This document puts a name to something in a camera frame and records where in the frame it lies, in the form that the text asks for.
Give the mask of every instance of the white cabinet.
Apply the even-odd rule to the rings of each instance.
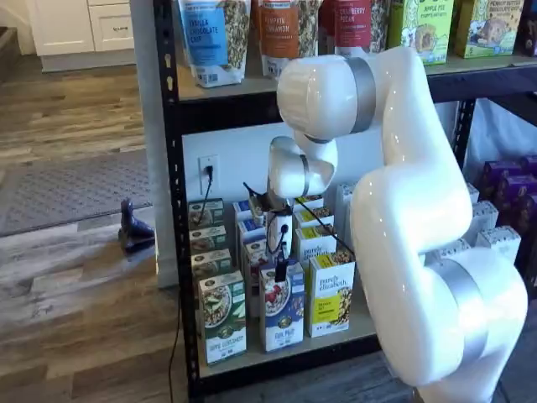
[[[95,50],[134,48],[133,23],[128,4],[90,6],[90,15]]]
[[[87,0],[27,1],[38,55],[95,50]]]

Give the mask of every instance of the wall outlet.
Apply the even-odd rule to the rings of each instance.
[[[218,191],[220,187],[220,158],[218,155],[209,155],[207,157],[200,157],[198,164],[200,168],[200,194],[205,196],[207,187],[209,186],[209,175],[206,173],[205,168],[212,165],[212,185],[209,190],[209,195],[212,195],[215,191]]]

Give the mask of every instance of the floor mat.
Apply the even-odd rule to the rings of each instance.
[[[0,237],[151,204],[145,150],[8,171],[0,185]]]

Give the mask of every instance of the wooden floor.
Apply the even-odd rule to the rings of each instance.
[[[25,56],[0,84],[0,170],[142,147],[135,66],[44,75]]]
[[[142,147],[134,67],[44,76],[29,57],[0,85],[0,185],[13,165]],[[153,221],[151,208],[138,215]],[[119,218],[0,238],[1,403],[169,401],[176,291],[157,289],[152,249],[123,255]],[[504,374],[513,403],[537,401],[535,323]],[[179,340],[173,381],[175,402],[185,403]],[[409,401],[409,388],[377,353],[209,401],[396,403]],[[506,401],[497,393],[495,403]]]

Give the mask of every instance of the package label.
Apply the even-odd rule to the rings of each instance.
[[[265,0],[260,13],[263,55],[287,59],[298,57],[298,7],[291,1]]]
[[[336,46],[369,46],[371,42],[371,2],[336,1]]]
[[[192,63],[227,65],[226,20],[219,2],[188,3],[184,21]]]

